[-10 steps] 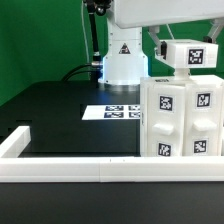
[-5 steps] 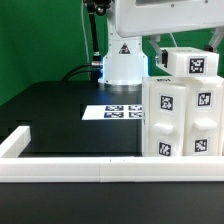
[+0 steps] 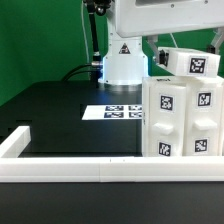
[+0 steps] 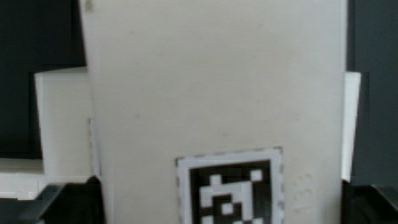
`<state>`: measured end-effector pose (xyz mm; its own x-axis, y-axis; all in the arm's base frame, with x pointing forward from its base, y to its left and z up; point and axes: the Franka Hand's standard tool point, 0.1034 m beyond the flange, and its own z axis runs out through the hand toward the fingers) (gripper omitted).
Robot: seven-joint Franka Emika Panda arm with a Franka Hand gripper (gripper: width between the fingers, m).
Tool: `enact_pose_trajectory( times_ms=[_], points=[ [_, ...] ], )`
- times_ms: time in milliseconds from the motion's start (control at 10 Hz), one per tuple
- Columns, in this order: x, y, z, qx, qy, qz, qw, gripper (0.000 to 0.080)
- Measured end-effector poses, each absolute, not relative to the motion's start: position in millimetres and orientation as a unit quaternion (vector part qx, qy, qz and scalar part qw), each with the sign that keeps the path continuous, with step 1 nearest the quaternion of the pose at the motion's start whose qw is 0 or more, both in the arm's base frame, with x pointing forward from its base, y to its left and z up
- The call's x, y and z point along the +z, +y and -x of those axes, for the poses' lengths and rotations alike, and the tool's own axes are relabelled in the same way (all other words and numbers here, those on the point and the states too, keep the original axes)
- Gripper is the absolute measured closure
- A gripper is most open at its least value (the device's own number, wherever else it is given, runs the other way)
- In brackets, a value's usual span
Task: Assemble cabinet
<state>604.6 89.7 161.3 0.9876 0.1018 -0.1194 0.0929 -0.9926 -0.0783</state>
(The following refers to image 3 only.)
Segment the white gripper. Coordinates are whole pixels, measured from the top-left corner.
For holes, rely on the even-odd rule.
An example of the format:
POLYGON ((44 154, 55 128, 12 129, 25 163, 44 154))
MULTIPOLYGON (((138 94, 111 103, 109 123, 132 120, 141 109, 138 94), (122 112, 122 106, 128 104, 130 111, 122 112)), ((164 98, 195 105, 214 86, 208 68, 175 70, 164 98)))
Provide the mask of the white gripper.
POLYGON ((156 64, 166 59, 156 46, 159 34, 216 28, 207 46, 213 54, 224 42, 224 0, 115 0, 114 13, 121 37, 148 36, 156 64))

